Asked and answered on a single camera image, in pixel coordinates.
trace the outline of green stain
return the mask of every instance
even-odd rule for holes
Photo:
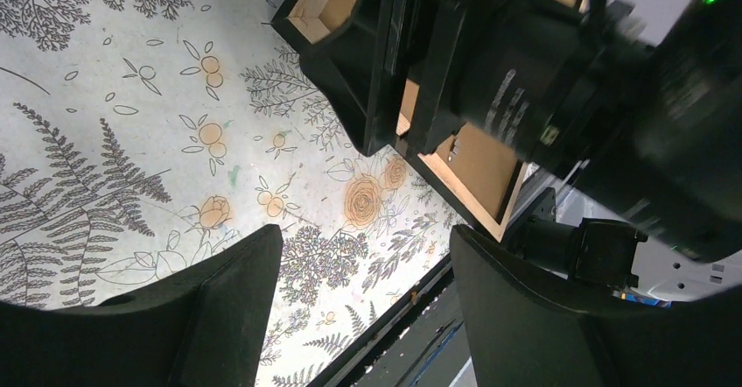
[[[235,165],[234,168],[232,168],[232,171],[227,171],[227,176],[229,177],[229,185],[232,186],[232,188],[237,188],[237,174],[239,172],[239,165]]]

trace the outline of wooden compartment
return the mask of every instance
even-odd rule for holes
[[[355,3],[355,0],[294,1],[293,6],[282,6],[276,15],[280,16],[283,10],[285,17],[278,20],[288,21],[290,29],[284,25],[277,26],[276,20],[274,26],[300,53],[302,45],[319,41],[342,25]],[[578,3],[578,0],[558,1],[568,5]],[[289,35],[285,34],[294,32],[298,32],[305,41],[292,43]],[[398,136],[404,135],[410,128],[417,90],[416,83],[407,81],[397,122]],[[457,152],[452,156],[454,142]],[[466,209],[459,210],[462,215],[473,217],[495,239],[502,238],[526,172],[526,166],[515,157],[513,151],[467,124],[456,137],[444,141],[436,153],[418,157],[420,161],[415,162],[428,168],[418,171],[425,176],[430,176],[432,172],[442,184],[434,184],[435,181],[431,181],[431,184],[438,191],[450,191],[459,205]],[[451,198],[447,193],[442,194],[447,199]]]

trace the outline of wooden tray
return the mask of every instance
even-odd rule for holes
[[[576,5],[585,0],[558,0]],[[342,25],[355,0],[286,0],[273,20],[274,28],[301,53]],[[407,81],[397,122],[397,150],[472,225],[501,240],[527,166],[504,144],[467,124],[436,153],[407,152],[404,134],[414,116],[418,86]]]

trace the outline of wooden frame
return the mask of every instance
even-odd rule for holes
[[[572,6],[578,2],[558,1]],[[355,0],[286,0],[273,26],[301,53],[302,48],[342,25],[351,15],[354,3]],[[416,83],[407,81],[396,129],[401,143],[396,149],[465,219],[501,240],[527,167],[504,144],[468,124],[431,155],[407,152],[403,138],[410,128],[417,89]]]

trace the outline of floral tablecloth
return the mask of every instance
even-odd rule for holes
[[[258,385],[296,386],[436,263],[458,216],[352,148],[280,1],[0,0],[1,300],[99,304],[277,223]]]

